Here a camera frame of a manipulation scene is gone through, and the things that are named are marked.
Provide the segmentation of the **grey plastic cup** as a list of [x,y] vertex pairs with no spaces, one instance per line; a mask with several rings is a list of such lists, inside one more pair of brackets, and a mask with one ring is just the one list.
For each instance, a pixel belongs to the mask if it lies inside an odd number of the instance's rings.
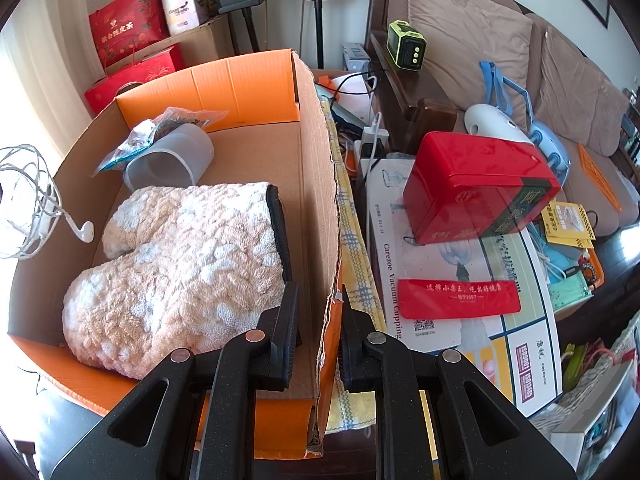
[[199,126],[183,124],[137,155],[122,178],[131,192],[147,186],[188,188],[203,177],[214,155],[208,134]]

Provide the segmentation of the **brown sofa cushion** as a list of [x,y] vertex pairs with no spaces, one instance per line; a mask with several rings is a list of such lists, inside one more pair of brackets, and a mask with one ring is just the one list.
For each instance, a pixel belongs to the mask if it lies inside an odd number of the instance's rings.
[[540,30],[513,0],[388,0],[387,19],[407,21],[425,37],[424,65],[456,108],[455,132],[465,130],[464,112],[484,101],[480,62],[539,90]]
[[628,101],[578,47],[540,16],[532,21],[526,89],[535,118],[556,136],[610,157]]

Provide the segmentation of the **red tin box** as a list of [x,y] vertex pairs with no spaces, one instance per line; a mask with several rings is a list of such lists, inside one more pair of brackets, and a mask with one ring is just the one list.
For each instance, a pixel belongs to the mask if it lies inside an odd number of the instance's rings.
[[416,244],[428,245],[521,231],[560,191],[532,144],[432,131],[402,202]]

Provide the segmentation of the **orange cardboard box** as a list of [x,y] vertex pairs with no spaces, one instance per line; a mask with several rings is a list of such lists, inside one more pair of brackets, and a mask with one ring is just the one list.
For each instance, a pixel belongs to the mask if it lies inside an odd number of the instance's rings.
[[[96,169],[171,107],[215,116],[194,185],[132,192],[118,172]],[[294,282],[302,343],[288,391],[258,398],[254,449],[274,460],[320,454],[342,310],[335,162],[314,75],[291,50],[222,58],[118,96],[54,178],[94,239],[56,226],[17,265],[11,340],[102,415],[171,350],[215,350],[254,328]]]

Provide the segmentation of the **red flat pouch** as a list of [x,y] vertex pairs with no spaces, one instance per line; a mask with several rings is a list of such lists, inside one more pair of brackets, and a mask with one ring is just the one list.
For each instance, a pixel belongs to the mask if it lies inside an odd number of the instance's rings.
[[409,320],[488,318],[521,311],[514,281],[459,282],[444,280],[398,281],[398,307]]

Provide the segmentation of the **red gift bag chinese text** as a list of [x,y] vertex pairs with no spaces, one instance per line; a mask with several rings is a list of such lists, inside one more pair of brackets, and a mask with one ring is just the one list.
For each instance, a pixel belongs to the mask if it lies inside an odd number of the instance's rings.
[[169,37],[162,0],[114,0],[89,15],[103,67]]

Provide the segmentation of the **dark wooden sofa frame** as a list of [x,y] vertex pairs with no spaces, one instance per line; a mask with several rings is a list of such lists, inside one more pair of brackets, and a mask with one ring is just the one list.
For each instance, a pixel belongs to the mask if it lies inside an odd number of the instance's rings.
[[428,70],[401,70],[393,62],[386,49],[389,4],[390,0],[369,1],[366,50],[372,66],[383,71],[375,96],[390,133],[390,148],[413,155],[425,133],[452,130],[457,111]]

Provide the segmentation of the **white vacuum cupping box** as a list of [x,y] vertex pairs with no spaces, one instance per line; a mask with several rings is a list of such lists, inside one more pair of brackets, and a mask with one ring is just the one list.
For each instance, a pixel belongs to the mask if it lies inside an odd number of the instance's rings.
[[372,268],[387,331],[409,349],[461,352],[525,416],[562,393],[560,345],[529,232],[420,245],[402,193],[413,162],[364,168]]

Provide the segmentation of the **white power strip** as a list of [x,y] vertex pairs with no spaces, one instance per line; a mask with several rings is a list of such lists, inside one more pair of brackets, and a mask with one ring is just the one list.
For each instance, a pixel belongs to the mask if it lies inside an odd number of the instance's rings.
[[356,176],[362,178],[368,171],[369,162],[384,158],[390,151],[390,135],[383,126],[382,113],[377,112],[370,126],[362,129],[362,135],[354,143]]

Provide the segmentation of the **green black portable device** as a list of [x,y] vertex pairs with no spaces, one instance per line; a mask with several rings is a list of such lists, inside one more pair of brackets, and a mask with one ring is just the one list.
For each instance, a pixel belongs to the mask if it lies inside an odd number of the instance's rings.
[[408,22],[395,20],[387,25],[386,48],[402,70],[420,70],[427,48],[424,36]]

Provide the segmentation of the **bag of brown dried herbs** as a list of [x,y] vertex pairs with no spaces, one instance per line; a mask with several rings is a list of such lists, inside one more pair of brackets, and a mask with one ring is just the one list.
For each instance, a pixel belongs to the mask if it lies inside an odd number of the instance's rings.
[[124,170],[138,155],[148,150],[154,143],[168,136],[179,126],[192,124],[204,129],[205,127],[223,120],[228,110],[187,110],[186,108],[167,107],[162,114],[153,119],[145,119],[132,128],[125,140],[101,160],[93,173],[95,176],[102,171]]

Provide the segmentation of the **white handheld device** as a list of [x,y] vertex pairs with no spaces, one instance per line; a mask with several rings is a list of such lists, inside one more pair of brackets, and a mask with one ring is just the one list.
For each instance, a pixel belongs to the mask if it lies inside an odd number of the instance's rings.
[[518,143],[532,144],[520,127],[497,107],[474,104],[464,113],[466,131],[473,136],[486,136]]

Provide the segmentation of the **brown cardboard box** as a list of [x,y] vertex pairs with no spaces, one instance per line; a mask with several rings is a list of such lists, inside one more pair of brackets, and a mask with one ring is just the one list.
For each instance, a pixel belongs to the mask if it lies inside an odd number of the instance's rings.
[[228,18],[216,16],[216,18],[212,18],[197,28],[157,41],[155,44],[150,44],[139,52],[108,66],[105,69],[105,73],[114,74],[132,62],[140,62],[173,46],[179,47],[186,66],[198,65],[234,55]]

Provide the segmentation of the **white curtain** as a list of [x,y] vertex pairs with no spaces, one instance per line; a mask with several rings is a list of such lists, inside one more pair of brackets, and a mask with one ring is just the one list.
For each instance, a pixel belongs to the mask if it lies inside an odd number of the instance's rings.
[[103,75],[87,0],[21,0],[1,32],[1,75],[12,136],[57,164],[92,121],[85,91]]

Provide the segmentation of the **red chocolate gift box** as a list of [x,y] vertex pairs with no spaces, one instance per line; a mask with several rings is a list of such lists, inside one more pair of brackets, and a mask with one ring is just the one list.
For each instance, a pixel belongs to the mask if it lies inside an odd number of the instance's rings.
[[97,115],[119,96],[139,84],[178,72],[186,67],[178,44],[142,61],[124,66],[117,72],[107,75],[85,92],[86,101],[93,114]]

